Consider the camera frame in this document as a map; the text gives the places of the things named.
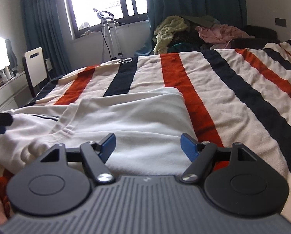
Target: striped blanket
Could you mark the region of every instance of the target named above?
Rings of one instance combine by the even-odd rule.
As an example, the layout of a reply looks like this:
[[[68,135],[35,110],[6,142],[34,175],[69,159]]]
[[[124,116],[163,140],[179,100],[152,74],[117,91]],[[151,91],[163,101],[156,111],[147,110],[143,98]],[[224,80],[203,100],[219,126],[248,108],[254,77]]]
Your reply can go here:
[[[175,87],[199,141],[242,142],[289,183],[282,211],[291,222],[291,40],[263,50],[209,50],[110,61],[51,81],[29,103],[68,105],[82,98]]]

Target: windowsill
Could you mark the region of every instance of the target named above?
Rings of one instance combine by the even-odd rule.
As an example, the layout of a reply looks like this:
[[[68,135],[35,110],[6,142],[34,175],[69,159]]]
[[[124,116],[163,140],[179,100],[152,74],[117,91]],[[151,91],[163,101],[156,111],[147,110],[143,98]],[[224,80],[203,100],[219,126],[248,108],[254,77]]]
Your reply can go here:
[[[128,24],[128,25],[120,25],[120,26],[117,26],[116,27],[116,30],[121,30],[121,29],[124,29],[125,27],[127,26],[133,26],[135,24],[148,24],[149,23],[149,20],[145,20],[145,21],[139,21],[139,22],[135,22],[135,23],[131,23],[131,24]],[[98,31],[98,32],[91,32],[90,34],[88,35],[85,35],[85,36],[82,36],[82,37],[79,37],[79,38],[74,38],[72,40],[70,40],[70,43],[77,43],[81,40],[85,40],[85,39],[88,39],[88,38],[91,38],[93,36],[97,36],[97,35],[100,35],[101,32]]]

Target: metal screw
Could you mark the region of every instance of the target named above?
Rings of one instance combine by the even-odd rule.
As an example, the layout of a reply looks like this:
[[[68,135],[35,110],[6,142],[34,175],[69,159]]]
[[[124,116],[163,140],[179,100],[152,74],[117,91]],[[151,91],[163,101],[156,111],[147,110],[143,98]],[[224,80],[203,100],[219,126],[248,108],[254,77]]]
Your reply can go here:
[[[198,176],[193,174],[193,173],[188,173],[184,176],[182,176],[182,180],[187,181],[187,182],[193,182],[198,179]]]
[[[97,179],[100,182],[109,182],[113,179],[113,175],[110,173],[101,173],[98,175]]]

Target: teal curtain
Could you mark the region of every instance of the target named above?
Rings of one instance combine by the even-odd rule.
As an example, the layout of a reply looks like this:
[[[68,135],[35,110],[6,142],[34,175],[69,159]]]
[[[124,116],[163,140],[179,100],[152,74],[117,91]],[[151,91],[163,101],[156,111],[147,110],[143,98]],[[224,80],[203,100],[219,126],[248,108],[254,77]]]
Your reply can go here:
[[[151,38],[156,27],[168,16],[204,16],[210,15],[222,24],[242,28],[247,25],[245,0],[147,0],[148,18],[151,27]],[[152,50],[151,39],[136,52],[136,55],[147,55]]]
[[[28,51],[42,47],[53,65],[52,77],[71,72],[56,0],[21,0],[21,9]]]

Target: white dresser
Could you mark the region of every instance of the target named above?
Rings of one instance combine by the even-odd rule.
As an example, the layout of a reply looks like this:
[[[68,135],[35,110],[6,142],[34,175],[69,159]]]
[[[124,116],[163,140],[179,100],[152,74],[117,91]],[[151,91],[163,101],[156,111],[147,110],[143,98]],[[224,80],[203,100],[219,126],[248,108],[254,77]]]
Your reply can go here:
[[[32,100],[24,72],[0,87],[0,112],[23,107]]]

